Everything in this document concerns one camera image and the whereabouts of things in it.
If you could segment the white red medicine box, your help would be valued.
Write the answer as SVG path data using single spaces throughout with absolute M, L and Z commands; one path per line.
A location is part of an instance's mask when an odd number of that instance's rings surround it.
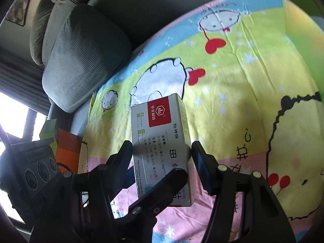
M 188 170 L 191 140 L 186 109 L 178 94 L 133 106 L 131 137 L 138 197 L 172 169 Z

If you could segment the orange green box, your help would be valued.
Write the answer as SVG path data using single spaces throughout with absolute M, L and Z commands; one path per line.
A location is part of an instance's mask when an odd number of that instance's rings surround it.
M 58 163 L 77 174 L 82 139 L 59 127 L 57 119 L 46 120 L 39 134 L 40 139 L 53 138 L 50 144 Z

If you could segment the colourful cartoon bed sheet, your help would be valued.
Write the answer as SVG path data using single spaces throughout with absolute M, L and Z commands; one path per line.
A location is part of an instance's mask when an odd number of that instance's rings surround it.
M 91 97 L 79 173 L 131 139 L 131 108 L 178 94 L 191 142 L 259 171 L 297 241 L 323 204 L 323 97 L 286 34 L 282 0 L 214 0 L 139 48 Z

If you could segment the grey square cushion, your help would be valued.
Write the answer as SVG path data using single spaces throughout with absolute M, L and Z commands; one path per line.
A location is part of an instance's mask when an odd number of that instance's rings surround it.
M 60 29 L 42 85 L 59 108 L 75 112 L 128 61 L 125 33 L 94 7 L 75 7 Z

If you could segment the grey sofa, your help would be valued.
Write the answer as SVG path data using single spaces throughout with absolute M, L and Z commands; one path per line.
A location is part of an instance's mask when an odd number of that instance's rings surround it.
M 47 63 L 56 35 L 80 3 L 106 15 L 136 48 L 182 14 L 212 0 L 40 0 L 30 33 L 30 54 L 37 65 Z

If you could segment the green white cardboard box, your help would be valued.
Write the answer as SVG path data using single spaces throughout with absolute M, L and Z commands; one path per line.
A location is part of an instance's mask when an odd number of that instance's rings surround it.
M 304 59 L 323 97 L 323 29 L 313 17 L 322 14 L 312 0 L 282 0 L 286 34 Z

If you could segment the framed wall picture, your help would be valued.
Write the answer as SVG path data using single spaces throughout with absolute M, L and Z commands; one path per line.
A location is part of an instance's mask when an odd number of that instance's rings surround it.
M 15 0 L 5 19 L 21 27 L 25 26 L 29 4 L 30 0 Z

